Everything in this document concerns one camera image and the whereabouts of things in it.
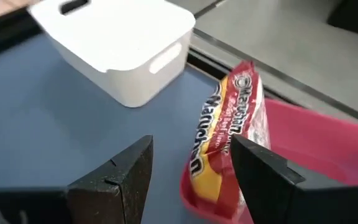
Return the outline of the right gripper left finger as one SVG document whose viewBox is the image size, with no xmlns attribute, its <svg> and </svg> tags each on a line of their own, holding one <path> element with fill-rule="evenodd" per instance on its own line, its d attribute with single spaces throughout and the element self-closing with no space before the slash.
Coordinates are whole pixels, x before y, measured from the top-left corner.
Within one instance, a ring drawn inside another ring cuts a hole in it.
<svg viewBox="0 0 358 224">
<path fill-rule="evenodd" d="M 0 188 L 0 224 L 140 224 L 153 155 L 145 135 L 70 185 Z"/>
</svg>

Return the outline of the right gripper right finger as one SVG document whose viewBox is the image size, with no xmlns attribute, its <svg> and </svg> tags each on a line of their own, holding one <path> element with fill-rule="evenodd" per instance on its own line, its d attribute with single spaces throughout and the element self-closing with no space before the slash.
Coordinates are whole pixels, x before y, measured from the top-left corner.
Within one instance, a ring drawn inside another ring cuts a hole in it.
<svg viewBox="0 0 358 224">
<path fill-rule="evenodd" d="M 254 224 L 358 224 L 358 185 L 299 166 L 238 134 L 230 151 Z"/>
</svg>

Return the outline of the red Maruchan noodle pack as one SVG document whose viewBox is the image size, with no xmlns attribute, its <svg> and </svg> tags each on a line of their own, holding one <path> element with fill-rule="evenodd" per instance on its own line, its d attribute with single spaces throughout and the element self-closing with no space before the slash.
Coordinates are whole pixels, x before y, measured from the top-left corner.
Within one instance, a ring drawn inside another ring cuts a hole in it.
<svg viewBox="0 0 358 224">
<path fill-rule="evenodd" d="M 241 62 L 205 101 L 188 164 L 195 205 L 233 218 L 246 203 L 231 161 L 232 135 L 270 148 L 264 88 L 252 62 Z"/>
</svg>

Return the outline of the pink plastic bin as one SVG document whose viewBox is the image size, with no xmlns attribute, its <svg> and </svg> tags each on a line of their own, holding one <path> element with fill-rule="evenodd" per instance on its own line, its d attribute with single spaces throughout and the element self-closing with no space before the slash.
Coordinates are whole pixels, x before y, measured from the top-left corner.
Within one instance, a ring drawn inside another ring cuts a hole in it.
<svg viewBox="0 0 358 224">
<path fill-rule="evenodd" d="M 299 166 L 347 185 L 358 185 L 358 123 L 332 118 L 275 100 L 266 100 L 272 148 Z M 196 207 L 188 173 L 181 178 L 185 207 L 217 224 L 254 224 L 249 210 L 224 218 Z"/>
</svg>

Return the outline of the white plastic bin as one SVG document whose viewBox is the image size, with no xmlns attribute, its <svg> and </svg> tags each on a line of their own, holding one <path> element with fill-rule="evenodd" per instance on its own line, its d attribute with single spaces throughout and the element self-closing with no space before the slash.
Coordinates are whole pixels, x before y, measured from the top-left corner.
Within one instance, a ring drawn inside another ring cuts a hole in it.
<svg viewBox="0 0 358 224">
<path fill-rule="evenodd" d="M 196 23 L 167 0 L 41 0 L 28 12 L 68 64 L 129 108 L 181 74 Z"/>
</svg>

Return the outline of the black floor mat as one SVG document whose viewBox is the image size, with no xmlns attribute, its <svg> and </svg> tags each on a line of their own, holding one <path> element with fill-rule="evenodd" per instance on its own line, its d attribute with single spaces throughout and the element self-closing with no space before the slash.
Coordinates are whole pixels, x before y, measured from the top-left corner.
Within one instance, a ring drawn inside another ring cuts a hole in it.
<svg viewBox="0 0 358 224">
<path fill-rule="evenodd" d="M 358 0 L 340 0 L 331 11 L 327 23 L 331 26 L 358 33 Z"/>
</svg>

